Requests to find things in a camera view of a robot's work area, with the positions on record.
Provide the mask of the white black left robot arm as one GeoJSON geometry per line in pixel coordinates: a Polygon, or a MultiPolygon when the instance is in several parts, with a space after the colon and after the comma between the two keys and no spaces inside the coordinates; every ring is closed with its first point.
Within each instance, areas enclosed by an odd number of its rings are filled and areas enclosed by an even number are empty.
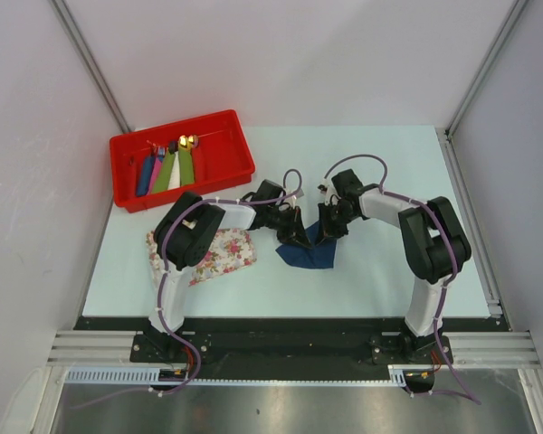
{"type": "Polygon", "coordinates": [[[269,180],[242,199],[205,199],[193,192],[180,196],[153,233],[158,283],[149,322],[159,331],[150,341],[154,355],[165,362],[180,355],[182,340],[171,332],[184,323],[192,269],[205,258],[218,231],[268,228],[276,231],[281,244],[312,247],[296,204],[299,196],[300,189],[291,192],[269,180]]]}

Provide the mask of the dark blue paper napkin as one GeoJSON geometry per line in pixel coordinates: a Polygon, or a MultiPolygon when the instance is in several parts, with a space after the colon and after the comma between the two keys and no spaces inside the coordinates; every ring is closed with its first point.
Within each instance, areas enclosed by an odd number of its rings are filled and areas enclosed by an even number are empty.
{"type": "Polygon", "coordinates": [[[300,269],[333,269],[337,241],[327,240],[306,249],[282,244],[276,249],[278,256],[289,266],[300,269]]]}

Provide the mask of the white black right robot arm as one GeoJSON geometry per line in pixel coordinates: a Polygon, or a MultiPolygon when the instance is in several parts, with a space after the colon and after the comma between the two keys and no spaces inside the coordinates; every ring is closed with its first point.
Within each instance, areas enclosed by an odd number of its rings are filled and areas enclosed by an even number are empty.
{"type": "Polygon", "coordinates": [[[420,363],[440,337],[448,287],[472,257],[452,203],[443,196],[422,202],[378,184],[363,185],[351,169],[325,179],[319,190],[324,201],[319,204],[318,244],[348,235],[356,219],[378,220],[401,232],[414,288],[399,351],[408,362],[420,363]]]}

